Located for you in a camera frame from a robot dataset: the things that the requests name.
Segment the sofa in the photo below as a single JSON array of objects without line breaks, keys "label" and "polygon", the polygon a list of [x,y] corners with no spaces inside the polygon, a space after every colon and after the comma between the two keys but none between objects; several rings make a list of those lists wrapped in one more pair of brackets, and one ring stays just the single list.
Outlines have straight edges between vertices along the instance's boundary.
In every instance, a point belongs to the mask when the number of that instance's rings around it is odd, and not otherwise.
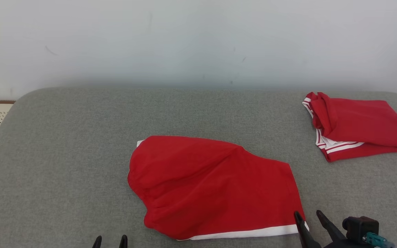
[{"label": "sofa", "polygon": [[[151,135],[236,143],[260,157],[287,162],[310,233],[331,242],[316,216],[342,232],[348,216],[379,221],[397,245],[397,153],[329,163],[301,104],[307,91],[58,87],[21,97],[0,126],[0,248],[301,247],[298,234],[176,241],[143,223],[146,208],[128,186],[131,154]],[[326,92],[385,100],[397,94]]]}]

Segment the red cloth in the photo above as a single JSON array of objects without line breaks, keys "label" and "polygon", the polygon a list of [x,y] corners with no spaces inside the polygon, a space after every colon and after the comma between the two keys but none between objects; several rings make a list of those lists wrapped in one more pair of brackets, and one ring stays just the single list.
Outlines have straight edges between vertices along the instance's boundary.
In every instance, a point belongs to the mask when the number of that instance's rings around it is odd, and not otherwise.
[{"label": "red cloth", "polygon": [[293,213],[304,217],[287,163],[223,141],[148,137],[128,184],[147,208],[145,226],[178,240],[297,233]]},{"label": "red cloth", "polygon": [[[303,105],[313,117],[316,143],[329,162],[397,152],[397,113],[387,102],[331,99],[311,92]],[[324,137],[341,142],[329,146]]]}]

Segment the gray cushion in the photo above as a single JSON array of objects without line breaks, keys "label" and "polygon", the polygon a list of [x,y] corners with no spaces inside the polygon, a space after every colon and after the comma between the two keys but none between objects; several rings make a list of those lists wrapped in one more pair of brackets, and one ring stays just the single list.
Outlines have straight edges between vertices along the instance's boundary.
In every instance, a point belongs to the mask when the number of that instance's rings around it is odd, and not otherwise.
[{"label": "gray cushion", "polygon": [[[307,92],[52,88],[19,99],[0,127],[0,247],[300,247],[297,234],[172,240],[143,224],[145,206],[126,182],[138,140],[184,135],[224,140],[288,162],[311,233],[321,245],[322,210],[380,222],[397,244],[397,153],[328,163],[301,105]],[[397,94],[327,92],[386,100]]]}]

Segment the teal connector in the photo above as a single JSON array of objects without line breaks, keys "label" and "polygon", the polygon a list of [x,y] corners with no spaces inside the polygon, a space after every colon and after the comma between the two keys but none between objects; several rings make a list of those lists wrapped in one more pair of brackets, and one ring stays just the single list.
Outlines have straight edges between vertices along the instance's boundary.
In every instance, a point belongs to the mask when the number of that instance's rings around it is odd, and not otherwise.
[{"label": "teal connector", "polygon": [[392,242],[388,242],[387,239],[374,234],[372,232],[368,232],[364,237],[363,240],[370,245],[374,245],[380,248],[395,248]]}]

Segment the white stripe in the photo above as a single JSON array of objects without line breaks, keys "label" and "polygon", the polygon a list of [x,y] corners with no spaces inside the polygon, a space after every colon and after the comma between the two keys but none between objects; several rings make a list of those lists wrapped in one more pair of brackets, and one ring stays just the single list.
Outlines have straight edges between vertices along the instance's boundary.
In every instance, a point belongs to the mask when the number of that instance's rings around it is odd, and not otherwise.
[{"label": "white stripe", "polygon": [[327,152],[327,154],[330,154],[330,153],[335,152],[335,151],[342,151],[342,150],[345,150],[345,149],[355,148],[355,147],[358,147],[358,146],[360,146],[362,144],[364,144],[364,142],[359,142],[359,143],[356,143],[356,144],[351,144],[351,145],[340,146],[340,147],[337,147],[337,148],[332,148],[330,150],[326,150],[326,152]]},{"label": "white stripe", "polygon": [[144,139],[137,141],[137,146],[136,147],[139,147],[139,145],[140,145],[140,143],[142,143],[142,141],[144,141]]},{"label": "white stripe", "polygon": [[[309,226],[306,222],[304,225],[309,230]],[[286,235],[286,234],[297,234],[298,228],[296,224],[287,225],[287,226],[273,226],[267,227],[263,229],[256,229],[250,231],[238,231],[238,232],[221,232],[219,234],[205,234],[198,235],[189,238],[189,240],[202,240],[202,239],[223,239],[223,238],[246,238],[246,237],[269,237],[269,236],[277,236],[277,235]]]},{"label": "white stripe", "polygon": [[312,110],[310,110],[309,105],[306,105],[306,104],[304,104],[304,102],[303,102],[303,106],[304,106],[304,108],[306,108],[307,111],[309,111],[310,116],[312,116],[312,118],[313,118]]},{"label": "white stripe", "polygon": [[321,135],[321,129],[315,128],[315,133],[316,133],[316,145],[326,145],[325,142],[323,142],[323,136]]},{"label": "white stripe", "polygon": [[[306,97],[304,99],[307,102],[310,102],[311,99]],[[310,116],[312,116],[313,119],[313,110],[310,109],[310,106],[307,102],[303,102],[303,106],[304,108],[306,108],[307,111],[309,111]],[[334,141],[331,140],[329,138],[326,138],[324,136],[321,135],[321,129],[315,128],[315,134],[316,134],[316,138],[315,138],[315,145],[318,146],[318,148],[320,149],[329,149],[326,150],[327,154],[335,152],[335,151],[341,151],[341,150],[345,150],[345,149],[350,149],[350,148],[355,148],[358,147],[364,143],[355,143],[356,141]]]}]

